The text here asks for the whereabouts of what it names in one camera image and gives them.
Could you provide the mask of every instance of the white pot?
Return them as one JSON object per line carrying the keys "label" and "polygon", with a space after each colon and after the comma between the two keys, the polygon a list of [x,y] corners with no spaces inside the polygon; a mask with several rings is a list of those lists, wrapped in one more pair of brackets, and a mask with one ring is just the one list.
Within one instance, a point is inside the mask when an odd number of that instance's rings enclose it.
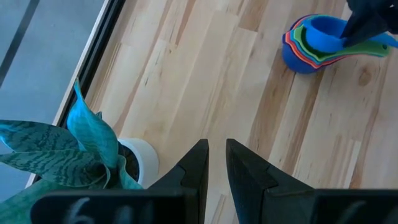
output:
{"label": "white pot", "polygon": [[119,142],[129,148],[137,158],[139,166],[138,184],[144,189],[150,187],[156,180],[159,170],[159,160],[155,149],[142,139],[118,139]]}

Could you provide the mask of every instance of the green leaf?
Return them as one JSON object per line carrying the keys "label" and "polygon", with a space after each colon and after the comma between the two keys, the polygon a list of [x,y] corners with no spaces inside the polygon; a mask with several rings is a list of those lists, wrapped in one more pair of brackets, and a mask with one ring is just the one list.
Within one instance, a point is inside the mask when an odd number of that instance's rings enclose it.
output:
{"label": "green leaf", "polygon": [[98,113],[96,113],[95,116],[97,116],[97,117],[102,119],[102,111],[99,111]]}
{"label": "green leaf", "polygon": [[98,152],[104,164],[115,169],[118,162],[118,139],[112,128],[86,105],[78,81],[74,87],[77,101],[68,115],[68,129],[87,151]]}
{"label": "green leaf", "polygon": [[71,187],[61,186],[46,180],[39,180],[13,197],[0,203],[0,223],[30,223],[30,209],[43,195],[53,190],[66,190]]}
{"label": "green leaf", "polygon": [[0,120],[0,139],[16,152],[79,150],[68,130],[33,121]]}
{"label": "green leaf", "polygon": [[126,158],[124,156],[118,155],[118,171],[120,183],[123,189],[133,190],[142,189],[136,180],[134,180],[126,171]]}
{"label": "green leaf", "polygon": [[96,172],[101,166],[98,156],[92,152],[76,150],[16,152],[0,155],[0,162],[71,187],[94,184],[105,175]]}

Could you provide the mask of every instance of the glass pane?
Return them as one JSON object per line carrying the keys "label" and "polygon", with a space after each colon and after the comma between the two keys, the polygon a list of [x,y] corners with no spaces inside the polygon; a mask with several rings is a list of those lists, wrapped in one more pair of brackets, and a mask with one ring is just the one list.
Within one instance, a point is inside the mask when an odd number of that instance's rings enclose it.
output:
{"label": "glass pane", "polygon": [[[0,119],[53,122],[103,2],[0,1]],[[0,201],[28,178],[0,164]]]}

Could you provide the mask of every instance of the wooden floor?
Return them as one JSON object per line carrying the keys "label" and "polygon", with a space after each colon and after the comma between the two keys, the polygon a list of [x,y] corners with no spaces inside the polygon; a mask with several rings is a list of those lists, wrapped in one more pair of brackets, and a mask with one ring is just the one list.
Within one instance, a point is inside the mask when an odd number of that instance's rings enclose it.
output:
{"label": "wooden floor", "polygon": [[88,104],[150,142],[160,175],[208,138],[207,223],[237,223],[226,138],[312,187],[397,188],[397,51],[296,74],[281,35],[314,12],[350,15],[345,0],[127,0]]}

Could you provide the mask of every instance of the snake plant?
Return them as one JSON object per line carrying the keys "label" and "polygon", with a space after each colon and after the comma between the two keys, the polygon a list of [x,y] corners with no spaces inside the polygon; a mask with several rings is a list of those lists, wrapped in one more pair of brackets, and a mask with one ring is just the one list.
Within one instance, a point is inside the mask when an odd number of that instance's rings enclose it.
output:
{"label": "snake plant", "polygon": [[89,109],[78,81],[74,89],[77,101],[68,115],[68,129],[0,120],[0,139],[14,151],[1,154],[0,162],[41,177],[0,203],[0,223],[30,223],[30,208],[53,190],[142,188],[126,172],[126,158],[118,154],[112,128],[101,119],[101,113]]}

